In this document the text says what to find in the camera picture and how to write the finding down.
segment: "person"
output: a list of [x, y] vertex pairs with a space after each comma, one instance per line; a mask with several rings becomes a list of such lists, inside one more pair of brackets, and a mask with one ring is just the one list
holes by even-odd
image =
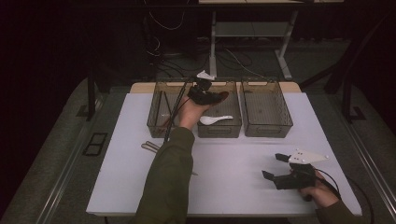
[[[158, 150], [148, 171], [143, 195], [134, 216], [136, 224], [183, 224], [189, 205], [189, 184], [192, 172], [191, 132], [203, 113], [211, 105], [197, 105], [184, 97], [178, 110], [179, 125], [170, 133], [169, 141]], [[314, 187], [300, 189], [302, 195], [311, 195], [318, 206], [320, 223], [361, 224], [344, 203], [338, 200], [320, 181]]]

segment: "utensil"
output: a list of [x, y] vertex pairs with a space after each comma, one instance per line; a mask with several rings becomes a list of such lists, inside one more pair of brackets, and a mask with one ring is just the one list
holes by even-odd
[[222, 119], [233, 119], [233, 116], [221, 116], [221, 117], [201, 116], [199, 121], [201, 121], [201, 123], [203, 123], [204, 125], [211, 125]]

